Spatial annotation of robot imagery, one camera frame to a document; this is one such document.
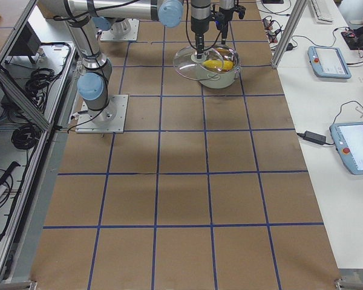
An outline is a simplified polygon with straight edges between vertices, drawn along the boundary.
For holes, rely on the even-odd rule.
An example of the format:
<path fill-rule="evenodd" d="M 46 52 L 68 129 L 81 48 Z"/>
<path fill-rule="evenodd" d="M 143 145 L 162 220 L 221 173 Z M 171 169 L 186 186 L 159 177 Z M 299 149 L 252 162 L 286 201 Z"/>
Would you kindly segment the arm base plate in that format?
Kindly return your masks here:
<path fill-rule="evenodd" d="M 75 131 L 79 134 L 124 133 L 128 99 L 126 94 L 110 95 L 108 106 L 93 120 L 99 112 L 89 111 L 83 101 L 81 110 L 87 113 L 79 115 L 79 125 L 74 128 Z"/>
<path fill-rule="evenodd" d="M 102 31 L 101 42 L 135 42 L 139 32 L 138 19 L 124 19 L 120 22 L 115 22 L 111 29 Z"/>

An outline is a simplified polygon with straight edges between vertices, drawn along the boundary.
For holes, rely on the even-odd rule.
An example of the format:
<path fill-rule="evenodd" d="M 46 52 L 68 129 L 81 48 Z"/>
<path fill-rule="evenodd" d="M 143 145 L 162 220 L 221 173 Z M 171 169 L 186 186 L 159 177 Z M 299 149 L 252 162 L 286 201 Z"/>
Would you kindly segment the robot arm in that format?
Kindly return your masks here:
<path fill-rule="evenodd" d="M 195 38 L 191 47 L 199 52 L 207 50 L 204 34 L 211 22 L 215 22 L 219 31 L 217 38 L 224 45 L 233 14 L 238 13 L 240 19 L 245 14 L 245 8 L 236 1 L 220 1 L 219 10 L 211 1 L 191 1 L 189 4 L 186 1 L 87 1 L 86 8 L 95 25 L 103 30 L 109 30 L 114 23 L 126 18 L 159 21 L 172 28 L 180 23 L 184 9 L 190 9 L 191 31 Z"/>
<path fill-rule="evenodd" d="M 43 11 L 64 22 L 82 60 L 77 91 L 87 106 L 88 120 L 83 126 L 107 127 L 118 119 L 121 96 L 111 95 L 113 65 L 101 41 L 122 42 L 136 39 L 137 24 L 153 21 L 163 35 L 182 20 L 183 1 L 41 1 Z"/>

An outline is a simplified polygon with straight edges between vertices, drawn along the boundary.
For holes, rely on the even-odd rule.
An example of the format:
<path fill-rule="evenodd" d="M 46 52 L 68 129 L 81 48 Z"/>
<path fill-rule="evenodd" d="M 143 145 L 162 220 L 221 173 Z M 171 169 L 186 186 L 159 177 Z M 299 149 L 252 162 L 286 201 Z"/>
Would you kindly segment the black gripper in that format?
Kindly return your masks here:
<path fill-rule="evenodd" d="M 228 27 L 229 27 L 229 15 L 222 14 L 220 20 L 221 20 L 221 28 L 220 28 L 221 44 L 226 45 Z"/>
<path fill-rule="evenodd" d="M 195 57 L 197 60 L 202 60 L 204 56 L 204 34 L 195 33 Z"/>

